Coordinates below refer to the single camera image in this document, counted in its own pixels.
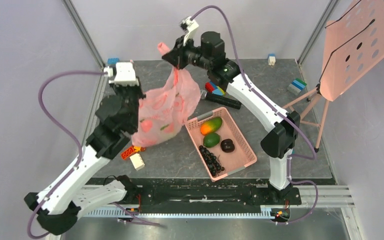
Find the pink plastic bag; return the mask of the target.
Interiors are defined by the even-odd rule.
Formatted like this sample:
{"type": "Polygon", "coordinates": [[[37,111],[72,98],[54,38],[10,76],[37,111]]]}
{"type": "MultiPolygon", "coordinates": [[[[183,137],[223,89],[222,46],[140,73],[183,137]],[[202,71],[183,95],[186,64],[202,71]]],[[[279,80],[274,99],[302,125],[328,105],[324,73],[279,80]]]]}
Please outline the pink plastic bag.
{"type": "Polygon", "coordinates": [[[172,68],[160,88],[148,90],[139,100],[138,129],[133,146],[148,148],[174,138],[196,110],[201,99],[199,85],[186,69],[172,68]]]}

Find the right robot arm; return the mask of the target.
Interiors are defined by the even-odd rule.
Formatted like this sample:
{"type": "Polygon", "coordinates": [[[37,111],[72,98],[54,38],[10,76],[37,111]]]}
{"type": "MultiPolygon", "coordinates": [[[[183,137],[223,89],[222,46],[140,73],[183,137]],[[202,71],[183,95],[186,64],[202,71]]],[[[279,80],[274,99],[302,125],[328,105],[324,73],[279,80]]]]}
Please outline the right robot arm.
{"type": "Polygon", "coordinates": [[[289,198],[293,185],[289,180],[287,157],[292,154],[298,136],[300,114],[288,113],[259,90],[239,63],[226,56],[225,42],[214,31],[204,32],[200,46],[184,36],[175,41],[172,49],[163,53],[162,59],[177,69],[192,65],[206,70],[209,80],[236,98],[262,124],[267,135],[260,145],[270,159],[269,199],[282,204],[289,198]]]}

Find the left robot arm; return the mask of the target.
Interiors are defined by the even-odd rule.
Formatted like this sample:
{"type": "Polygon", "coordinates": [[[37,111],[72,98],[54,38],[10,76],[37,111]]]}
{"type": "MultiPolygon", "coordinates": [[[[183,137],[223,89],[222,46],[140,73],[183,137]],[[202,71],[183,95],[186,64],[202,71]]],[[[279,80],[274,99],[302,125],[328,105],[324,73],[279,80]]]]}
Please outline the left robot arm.
{"type": "Polygon", "coordinates": [[[87,193],[80,189],[106,166],[130,141],[128,134],[138,130],[139,100],[145,97],[138,77],[133,82],[112,80],[114,94],[101,101],[96,115],[99,124],[78,144],[78,155],[47,188],[24,197],[32,210],[29,221],[37,220],[45,235],[61,235],[89,212],[107,204],[133,203],[137,186],[126,175],[87,193]]]}

